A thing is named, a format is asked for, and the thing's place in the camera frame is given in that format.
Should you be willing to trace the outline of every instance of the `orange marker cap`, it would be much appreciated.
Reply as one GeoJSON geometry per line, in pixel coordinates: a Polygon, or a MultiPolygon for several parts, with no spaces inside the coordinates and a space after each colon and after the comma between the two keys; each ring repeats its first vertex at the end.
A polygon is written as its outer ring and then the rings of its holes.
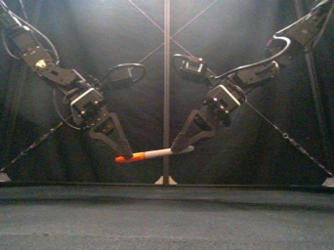
{"type": "Polygon", "coordinates": [[[133,153],[132,158],[128,160],[123,156],[117,156],[115,158],[115,161],[119,163],[129,163],[129,162],[139,161],[139,160],[144,160],[144,152],[133,153]]]}

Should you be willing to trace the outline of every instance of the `dark fabric backdrop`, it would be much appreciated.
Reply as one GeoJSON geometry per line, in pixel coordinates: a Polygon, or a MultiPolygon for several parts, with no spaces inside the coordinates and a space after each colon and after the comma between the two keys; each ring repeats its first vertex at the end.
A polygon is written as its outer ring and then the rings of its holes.
{"type": "MultiPolygon", "coordinates": [[[[20,12],[19,1],[5,1],[20,12]]],[[[100,78],[108,67],[137,63],[163,44],[163,0],[24,1],[29,21],[48,36],[65,68],[100,78]],[[40,17],[36,6],[41,4],[40,17]],[[141,14],[135,5],[155,21],[141,14]]],[[[264,45],[275,31],[296,19],[294,1],[171,1],[174,40],[204,58],[211,70],[227,70],[264,58],[264,45]]],[[[304,1],[308,11],[311,1],[304,1]]],[[[333,142],[333,19],[314,51],[326,123],[333,142]]],[[[132,87],[104,93],[109,110],[119,114],[133,151],[163,147],[164,64],[163,46],[141,62],[147,74],[132,87]]],[[[171,41],[171,54],[186,54],[171,41]]],[[[0,47],[1,65],[1,167],[60,119],[52,105],[52,89],[0,47]]],[[[171,71],[171,140],[194,108],[200,108],[206,87],[182,80],[171,71]]],[[[250,103],[323,162],[319,129],[306,72],[299,57],[270,84],[248,95],[250,103]]],[[[109,182],[152,184],[163,173],[155,158],[116,164],[112,151],[85,133],[63,126],[49,139],[8,170],[17,181],[109,182]]],[[[171,177],[179,184],[319,185],[326,175],[282,139],[272,127],[243,105],[232,125],[220,128],[195,152],[174,155],[171,177]]]]}

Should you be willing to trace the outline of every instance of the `vertical pole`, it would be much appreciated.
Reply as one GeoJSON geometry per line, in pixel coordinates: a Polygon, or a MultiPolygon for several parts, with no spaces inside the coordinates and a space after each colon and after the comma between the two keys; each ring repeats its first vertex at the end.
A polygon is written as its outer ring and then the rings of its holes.
{"type": "MultiPolygon", "coordinates": [[[[300,0],[294,0],[294,4],[295,4],[295,9],[296,9],[296,16],[299,19],[304,15],[300,0]]],[[[333,150],[330,148],[331,146],[330,146],[329,133],[327,133],[329,130],[326,127],[326,122],[325,122],[325,111],[323,111],[323,106],[321,102],[321,91],[319,91],[318,79],[317,79],[315,68],[314,68],[314,58],[312,58],[312,52],[310,49],[307,49],[307,53],[306,53],[306,67],[307,67],[310,88],[311,88],[311,93],[312,93],[314,107],[315,107],[315,112],[317,112],[317,121],[318,121],[319,134],[321,134],[322,150],[325,154],[325,164],[327,166],[334,166],[333,150]]]]}
{"type": "MultiPolygon", "coordinates": [[[[163,148],[170,147],[170,61],[171,61],[171,2],[164,0],[164,103],[163,148]]],[[[170,184],[170,157],[163,157],[163,185],[170,184]]]]}

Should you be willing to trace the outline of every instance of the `wire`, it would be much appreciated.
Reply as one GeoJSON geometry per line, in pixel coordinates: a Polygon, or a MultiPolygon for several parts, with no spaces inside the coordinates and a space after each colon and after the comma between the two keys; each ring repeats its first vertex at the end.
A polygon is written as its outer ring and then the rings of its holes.
{"type": "Polygon", "coordinates": [[[175,59],[188,60],[190,57],[188,57],[188,56],[184,56],[184,55],[182,55],[182,54],[175,54],[175,55],[172,56],[172,67],[174,67],[175,71],[179,72],[180,70],[179,70],[179,68],[178,68],[178,66],[176,66],[176,60],[175,60],[175,59]]]}
{"type": "Polygon", "coordinates": [[[23,10],[24,17],[25,17],[25,19],[28,20],[27,8],[25,8],[25,5],[24,5],[24,1],[20,0],[19,2],[20,2],[20,6],[21,6],[21,10],[23,10]]]}
{"type": "Polygon", "coordinates": [[[268,58],[268,59],[266,59],[263,61],[259,61],[259,62],[256,62],[254,64],[248,64],[248,65],[236,67],[235,69],[230,70],[224,74],[215,76],[215,79],[224,78],[227,75],[232,74],[234,72],[236,72],[240,69],[248,69],[250,67],[255,67],[255,66],[259,66],[259,65],[263,65],[266,63],[271,63],[272,61],[275,61],[275,59],[278,59],[286,53],[286,51],[288,50],[288,47],[291,45],[291,40],[284,36],[276,36],[276,34],[274,34],[274,39],[280,39],[280,40],[286,41],[286,47],[283,48],[283,50],[276,55],[274,55],[271,58],[268,58]]]}
{"type": "Polygon", "coordinates": [[[11,12],[11,13],[29,27],[29,29],[32,29],[40,35],[40,37],[45,40],[48,46],[51,47],[52,53],[53,53],[53,55],[56,57],[56,62],[55,63],[59,64],[60,60],[59,60],[57,50],[56,50],[55,45],[52,44],[52,42],[47,38],[47,36],[25,20],[23,20],[13,12],[11,12]]]}
{"type": "Polygon", "coordinates": [[[327,173],[327,175],[333,178],[334,177],[333,173],[329,171],[326,166],[323,166],[319,163],[319,161],[315,159],[315,157],[310,155],[310,153],[303,148],[303,146],[288,136],[288,134],[286,132],[283,132],[280,130],[280,128],[275,125],[275,123],[272,123],[268,120],[268,118],[260,113],[260,111],[248,102],[246,102],[246,105],[252,109],[252,111],[259,115],[259,117],[267,122],[267,124],[270,124],[272,126],[272,128],[282,135],[282,138],[288,141],[291,146],[308,158],[308,160],[317,165],[317,167],[319,167],[327,173]]]}
{"type": "Polygon", "coordinates": [[[16,158],[7,164],[5,167],[0,169],[0,173],[5,173],[5,170],[9,167],[13,167],[15,163],[28,155],[28,153],[48,139],[48,137],[59,130],[63,126],[63,122],[60,122],[55,127],[52,127],[48,132],[21,151],[21,153],[16,156],[16,158]]]}
{"type": "Polygon", "coordinates": [[[5,40],[5,30],[4,29],[1,29],[1,41],[3,41],[4,48],[5,48],[5,52],[9,55],[9,57],[19,60],[20,58],[17,56],[15,56],[15,54],[11,52],[11,50],[8,48],[8,44],[7,44],[7,40],[5,40]]]}
{"type": "Polygon", "coordinates": [[[314,38],[312,41],[311,41],[311,48],[312,48],[312,49],[315,48],[315,46],[317,46],[317,44],[318,44],[318,41],[319,41],[319,39],[321,39],[321,37],[322,37],[322,35],[323,35],[323,32],[325,32],[325,29],[326,29],[326,27],[327,27],[327,24],[329,24],[329,20],[330,20],[330,16],[331,16],[333,11],[334,11],[334,1],[333,1],[333,3],[331,3],[330,9],[329,9],[329,14],[327,14],[326,20],[325,20],[325,22],[323,22],[323,25],[322,25],[322,27],[321,27],[321,30],[319,30],[319,32],[318,32],[318,35],[315,36],[315,38],[314,38]]]}
{"type": "Polygon", "coordinates": [[[124,67],[127,67],[127,68],[135,68],[136,67],[136,68],[141,69],[140,77],[133,80],[135,83],[139,82],[143,79],[144,75],[145,75],[144,66],[141,64],[139,64],[139,63],[124,63],[124,64],[119,64],[119,65],[111,67],[108,69],[105,75],[101,77],[101,79],[99,80],[99,82],[96,84],[103,83],[107,80],[107,78],[109,77],[109,75],[112,74],[112,72],[116,71],[119,68],[124,68],[124,67]]]}
{"type": "Polygon", "coordinates": [[[69,115],[67,118],[64,118],[60,110],[59,110],[59,106],[57,106],[57,103],[56,103],[56,89],[53,89],[53,97],[52,97],[52,103],[53,103],[53,106],[55,106],[55,110],[56,110],[56,113],[61,119],[61,121],[72,128],[72,129],[76,129],[76,130],[81,130],[80,127],[76,127],[75,125],[72,125],[68,120],[69,118],[73,116],[73,115],[69,115]]]}

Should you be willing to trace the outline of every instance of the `white marker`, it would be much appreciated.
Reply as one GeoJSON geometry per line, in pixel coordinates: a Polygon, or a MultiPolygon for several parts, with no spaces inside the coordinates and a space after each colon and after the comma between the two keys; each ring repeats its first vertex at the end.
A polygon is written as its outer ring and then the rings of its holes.
{"type": "Polygon", "coordinates": [[[171,148],[159,149],[159,150],[147,151],[147,152],[136,152],[136,153],[133,153],[133,156],[132,156],[131,159],[127,160],[123,156],[119,156],[119,157],[115,158],[115,161],[119,162],[119,163],[129,163],[129,162],[133,162],[133,161],[145,160],[145,159],[155,158],[155,157],[163,157],[163,156],[167,156],[167,155],[171,155],[171,154],[191,152],[194,150],[195,150],[195,147],[188,146],[187,148],[184,148],[178,153],[174,153],[171,148]]]}

